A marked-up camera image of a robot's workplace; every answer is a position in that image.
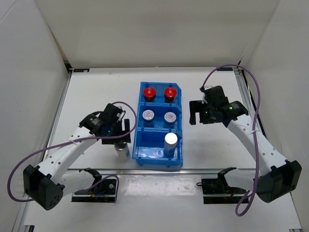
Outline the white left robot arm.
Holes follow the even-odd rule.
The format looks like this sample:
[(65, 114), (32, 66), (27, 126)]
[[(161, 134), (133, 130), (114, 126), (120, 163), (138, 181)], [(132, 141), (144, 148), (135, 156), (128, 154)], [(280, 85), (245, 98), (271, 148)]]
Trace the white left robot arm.
[(114, 144), (130, 140), (128, 119), (120, 106), (107, 104), (103, 111), (87, 115), (68, 141), (36, 167), (28, 165), (23, 171), (24, 190), (45, 210), (53, 209), (70, 193), (100, 192), (102, 176), (98, 171), (85, 168), (77, 174), (66, 174), (67, 169), (92, 145), (101, 140)]

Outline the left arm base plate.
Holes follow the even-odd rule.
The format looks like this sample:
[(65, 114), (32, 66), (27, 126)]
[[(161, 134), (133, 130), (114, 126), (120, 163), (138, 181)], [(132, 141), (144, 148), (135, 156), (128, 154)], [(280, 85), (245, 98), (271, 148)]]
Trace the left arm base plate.
[(90, 191), (75, 193), (71, 197), (73, 203), (115, 203), (118, 196), (119, 178), (108, 175)]

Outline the red lid jar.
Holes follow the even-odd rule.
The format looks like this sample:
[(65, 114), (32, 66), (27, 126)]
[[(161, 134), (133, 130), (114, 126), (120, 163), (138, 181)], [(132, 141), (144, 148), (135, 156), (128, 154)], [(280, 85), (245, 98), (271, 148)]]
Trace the red lid jar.
[(173, 87), (168, 87), (164, 91), (165, 103), (174, 103), (177, 97), (177, 90)]
[(146, 102), (154, 102), (156, 98), (156, 90), (153, 87), (147, 87), (143, 90), (143, 97)]

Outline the silver lid bottle front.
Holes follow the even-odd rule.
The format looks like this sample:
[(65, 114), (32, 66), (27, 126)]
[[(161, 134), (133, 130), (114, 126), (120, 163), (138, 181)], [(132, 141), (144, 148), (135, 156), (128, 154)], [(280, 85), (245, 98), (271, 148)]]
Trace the silver lid bottle front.
[(123, 161), (127, 161), (130, 158), (130, 150), (128, 148), (127, 142), (115, 143), (114, 148)]

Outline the silver lid bottle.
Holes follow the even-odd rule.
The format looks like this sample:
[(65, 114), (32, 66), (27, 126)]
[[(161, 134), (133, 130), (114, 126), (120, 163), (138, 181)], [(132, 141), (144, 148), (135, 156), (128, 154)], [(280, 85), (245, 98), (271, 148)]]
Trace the silver lid bottle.
[(174, 152), (178, 143), (178, 137), (175, 133), (167, 133), (164, 140), (164, 155), (174, 156)]
[(130, 150), (128, 148), (127, 142), (115, 143), (114, 148), (123, 161), (127, 161), (130, 158)]

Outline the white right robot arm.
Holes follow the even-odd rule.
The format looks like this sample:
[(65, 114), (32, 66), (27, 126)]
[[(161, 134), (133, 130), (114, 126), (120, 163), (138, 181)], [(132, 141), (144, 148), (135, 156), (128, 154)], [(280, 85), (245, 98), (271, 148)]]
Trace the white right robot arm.
[(217, 174), (211, 188), (222, 193), (228, 193), (233, 188), (252, 191), (256, 182), (256, 194), (266, 203), (293, 191), (302, 171), (299, 162), (289, 161), (278, 152), (253, 125), (245, 106), (239, 101), (229, 102), (221, 86), (201, 87), (200, 91), (203, 98), (189, 102), (189, 123), (196, 124), (196, 113), (202, 124), (223, 123), (241, 141), (258, 165), (258, 178), (254, 173), (230, 167)]

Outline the white lid jar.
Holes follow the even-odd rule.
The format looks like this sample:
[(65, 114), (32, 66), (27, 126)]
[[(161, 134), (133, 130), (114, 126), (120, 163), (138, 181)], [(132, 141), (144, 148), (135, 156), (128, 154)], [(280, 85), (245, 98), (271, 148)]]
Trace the white lid jar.
[(142, 113), (143, 126), (147, 128), (153, 128), (155, 124), (154, 117), (155, 114), (152, 110), (143, 111)]
[(172, 129), (175, 126), (177, 116), (173, 112), (166, 112), (164, 115), (164, 128)]

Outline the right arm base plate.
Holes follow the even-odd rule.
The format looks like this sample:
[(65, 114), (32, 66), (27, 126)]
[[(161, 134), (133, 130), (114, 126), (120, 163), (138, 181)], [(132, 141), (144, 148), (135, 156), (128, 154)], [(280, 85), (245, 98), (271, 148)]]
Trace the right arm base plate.
[(201, 179), (196, 186), (202, 188), (204, 204), (237, 204), (246, 193), (246, 190), (241, 188), (224, 187), (222, 189), (217, 179)]

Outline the white lid jar front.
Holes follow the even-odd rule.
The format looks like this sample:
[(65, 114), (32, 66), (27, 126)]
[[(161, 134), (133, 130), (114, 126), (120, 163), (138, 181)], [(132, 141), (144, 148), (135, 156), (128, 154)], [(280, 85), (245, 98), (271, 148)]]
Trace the white lid jar front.
[(143, 111), (142, 113), (143, 126), (147, 128), (153, 128), (155, 124), (154, 117), (155, 114), (152, 110)]

